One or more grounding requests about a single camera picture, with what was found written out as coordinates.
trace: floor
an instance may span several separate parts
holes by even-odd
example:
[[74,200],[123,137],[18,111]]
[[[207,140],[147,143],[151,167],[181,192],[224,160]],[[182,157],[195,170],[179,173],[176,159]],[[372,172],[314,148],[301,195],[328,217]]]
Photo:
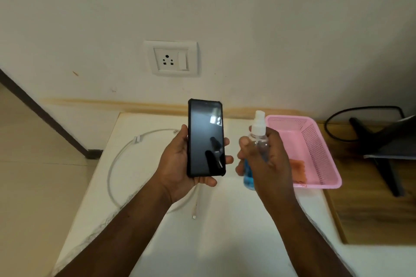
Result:
[[0,85],[0,276],[49,275],[97,163]]

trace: orange cloth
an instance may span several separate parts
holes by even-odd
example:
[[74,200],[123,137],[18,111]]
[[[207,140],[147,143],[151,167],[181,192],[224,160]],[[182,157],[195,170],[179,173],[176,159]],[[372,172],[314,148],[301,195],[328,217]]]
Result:
[[289,159],[292,168],[292,178],[295,184],[306,184],[305,162],[302,160]]

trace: spray bottle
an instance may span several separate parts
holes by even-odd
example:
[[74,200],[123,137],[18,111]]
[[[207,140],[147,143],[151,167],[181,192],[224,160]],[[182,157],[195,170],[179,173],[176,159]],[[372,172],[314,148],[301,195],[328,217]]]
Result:
[[[254,142],[263,160],[267,162],[269,159],[269,139],[266,136],[265,113],[263,111],[256,111],[248,138]],[[244,161],[244,185],[248,189],[254,190],[253,174],[247,160]]]

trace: electrical outlet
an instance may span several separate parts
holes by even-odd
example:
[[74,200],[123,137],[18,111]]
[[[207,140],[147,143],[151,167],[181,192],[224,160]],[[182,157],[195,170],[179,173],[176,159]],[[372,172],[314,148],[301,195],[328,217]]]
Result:
[[180,66],[179,55],[185,55],[185,50],[167,50],[164,48],[155,48],[157,67],[159,70],[187,70],[185,66]]
[[160,76],[197,76],[198,50],[193,41],[144,41],[152,73]]

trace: white spray nozzle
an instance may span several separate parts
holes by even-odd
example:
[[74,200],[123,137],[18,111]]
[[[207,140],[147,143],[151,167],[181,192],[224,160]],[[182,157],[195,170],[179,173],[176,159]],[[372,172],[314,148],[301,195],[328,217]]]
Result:
[[256,111],[256,116],[251,126],[251,133],[256,136],[266,135],[266,122],[265,122],[266,113],[263,111]]

